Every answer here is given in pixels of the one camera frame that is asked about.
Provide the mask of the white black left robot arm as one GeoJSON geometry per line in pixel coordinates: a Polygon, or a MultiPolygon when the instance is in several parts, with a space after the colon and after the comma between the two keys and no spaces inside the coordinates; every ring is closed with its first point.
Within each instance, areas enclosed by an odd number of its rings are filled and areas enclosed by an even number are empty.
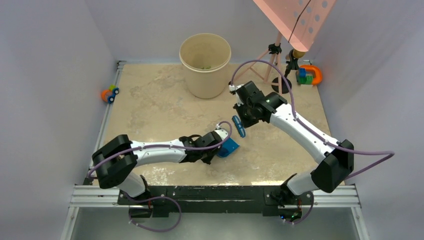
{"type": "Polygon", "coordinates": [[[210,164],[221,150],[229,133],[215,129],[204,136],[193,134],[165,142],[131,141],[121,134],[105,144],[92,155],[93,168],[87,176],[95,174],[100,188],[117,187],[129,195],[138,205],[149,199],[145,178],[136,175],[134,168],[157,163],[195,163],[199,160],[210,164]]]}

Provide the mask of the blue hand brush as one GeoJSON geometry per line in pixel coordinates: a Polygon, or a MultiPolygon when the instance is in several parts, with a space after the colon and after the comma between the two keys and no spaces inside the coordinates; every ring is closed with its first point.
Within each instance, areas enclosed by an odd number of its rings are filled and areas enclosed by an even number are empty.
{"type": "Polygon", "coordinates": [[[241,119],[237,115],[233,115],[231,119],[232,119],[234,126],[236,127],[237,132],[240,135],[240,137],[245,138],[246,137],[246,130],[242,125],[241,119]]]}

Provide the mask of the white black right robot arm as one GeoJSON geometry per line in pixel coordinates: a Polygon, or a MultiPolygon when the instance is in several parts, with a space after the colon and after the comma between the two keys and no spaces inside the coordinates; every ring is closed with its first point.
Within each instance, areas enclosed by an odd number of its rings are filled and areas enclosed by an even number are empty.
{"type": "Polygon", "coordinates": [[[353,172],[353,144],[320,131],[293,111],[292,105],[278,93],[264,95],[252,81],[230,85],[229,91],[236,96],[233,107],[244,128],[260,121],[271,124],[300,144],[317,163],[314,170],[295,173],[281,185],[284,202],[292,204],[303,193],[315,190],[332,193],[353,172]]]}

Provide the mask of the blue plastic dustpan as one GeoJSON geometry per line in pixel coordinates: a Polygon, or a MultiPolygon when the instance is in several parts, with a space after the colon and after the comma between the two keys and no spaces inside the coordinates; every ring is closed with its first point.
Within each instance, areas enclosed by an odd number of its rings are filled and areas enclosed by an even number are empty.
{"type": "Polygon", "coordinates": [[[226,140],[222,145],[218,153],[216,154],[219,158],[226,158],[232,153],[234,153],[240,145],[236,143],[231,137],[226,140]]]}

